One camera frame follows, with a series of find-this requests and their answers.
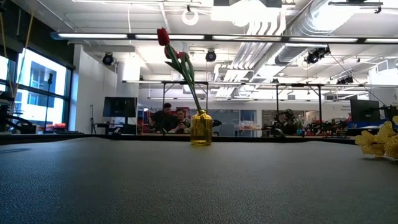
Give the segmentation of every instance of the person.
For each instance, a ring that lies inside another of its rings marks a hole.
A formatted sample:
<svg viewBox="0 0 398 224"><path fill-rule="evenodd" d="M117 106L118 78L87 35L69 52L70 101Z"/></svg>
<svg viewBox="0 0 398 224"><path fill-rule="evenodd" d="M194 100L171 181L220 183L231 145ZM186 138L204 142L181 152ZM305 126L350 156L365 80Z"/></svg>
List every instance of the person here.
<svg viewBox="0 0 398 224"><path fill-rule="evenodd" d="M189 122L189 120L185 118L184 110L181 108L177 109L177 123L178 125L174 128L174 133L190 133L191 122Z"/></svg>
<svg viewBox="0 0 398 224"><path fill-rule="evenodd" d="M157 111L149 118L151 129L155 132L163 132L164 130L168 132L175 127L177 118L171 114L171 107L170 103L165 103L162 111Z"/></svg>

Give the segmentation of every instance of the cable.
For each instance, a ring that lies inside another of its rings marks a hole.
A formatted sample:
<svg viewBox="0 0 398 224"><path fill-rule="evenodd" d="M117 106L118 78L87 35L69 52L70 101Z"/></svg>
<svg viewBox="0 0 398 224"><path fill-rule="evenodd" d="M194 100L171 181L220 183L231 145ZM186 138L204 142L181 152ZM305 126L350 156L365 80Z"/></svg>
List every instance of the cable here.
<svg viewBox="0 0 398 224"><path fill-rule="evenodd" d="M347 69L345 69L345 68L340 64L340 62L337 61L337 59L336 59L332 54L330 54L330 56L331 56L333 59L335 59L335 61L337 62L337 64L340 65L340 67L343 68L344 71L345 71L346 73L348 73ZM352 77L353 80L355 80L357 83L361 84L357 79L354 78L354 76L351 76L351 77ZM386 104L385 104L383 101L381 101L375 94L371 93L365 86L362 86L362 87L363 87L366 91L368 91L368 93L369 93L370 95L374 96L379 102L381 102L383 105L386 105Z"/></svg>
<svg viewBox="0 0 398 224"><path fill-rule="evenodd" d="M131 22L130 22L130 8L131 8L131 4L129 5L129 9L127 10L127 19L129 20L129 33L131 33Z"/></svg>

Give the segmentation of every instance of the glass vase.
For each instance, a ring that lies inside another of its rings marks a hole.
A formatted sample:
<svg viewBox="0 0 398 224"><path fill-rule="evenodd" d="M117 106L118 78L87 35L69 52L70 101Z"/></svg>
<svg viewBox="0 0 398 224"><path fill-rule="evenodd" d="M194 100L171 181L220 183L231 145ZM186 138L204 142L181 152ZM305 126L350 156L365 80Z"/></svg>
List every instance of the glass vase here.
<svg viewBox="0 0 398 224"><path fill-rule="evenodd" d="M198 111L192 117L191 144L196 146L209 146L213 135L213 120L205 110Z"/></svg>

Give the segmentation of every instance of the monitor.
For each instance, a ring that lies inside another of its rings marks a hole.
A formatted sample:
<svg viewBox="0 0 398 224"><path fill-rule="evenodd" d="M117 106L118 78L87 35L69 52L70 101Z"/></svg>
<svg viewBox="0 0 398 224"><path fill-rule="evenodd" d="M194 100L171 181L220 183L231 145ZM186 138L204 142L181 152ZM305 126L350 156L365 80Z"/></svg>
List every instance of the monitor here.
<svg viewBox="0 0 398 224"><path fill-rule="evenodd" d="M136 108L136 97L105 97L103 116L135 118Z"/></svg>
<svg viewBox="0 0 398 224"><path fill-rule="evenodd" d="M350 100L351 119L355 122L380 121L380 106L376 100Z"/></svg>

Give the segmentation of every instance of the white wall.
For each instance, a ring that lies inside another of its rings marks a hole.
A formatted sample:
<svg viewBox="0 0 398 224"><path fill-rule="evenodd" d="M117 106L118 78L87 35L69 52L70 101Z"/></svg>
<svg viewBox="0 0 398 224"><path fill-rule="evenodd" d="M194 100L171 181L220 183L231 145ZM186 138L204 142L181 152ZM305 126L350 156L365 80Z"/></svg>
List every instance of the white wall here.
<svg viewBox="0 0 398 224"><path fill-rule="evenodd" d="M69 129L91 133L90 105L94 106L95 123L104 121L105 96L116 96L117 76L102 63L89 56L81 45L75 46Z"/></svg>

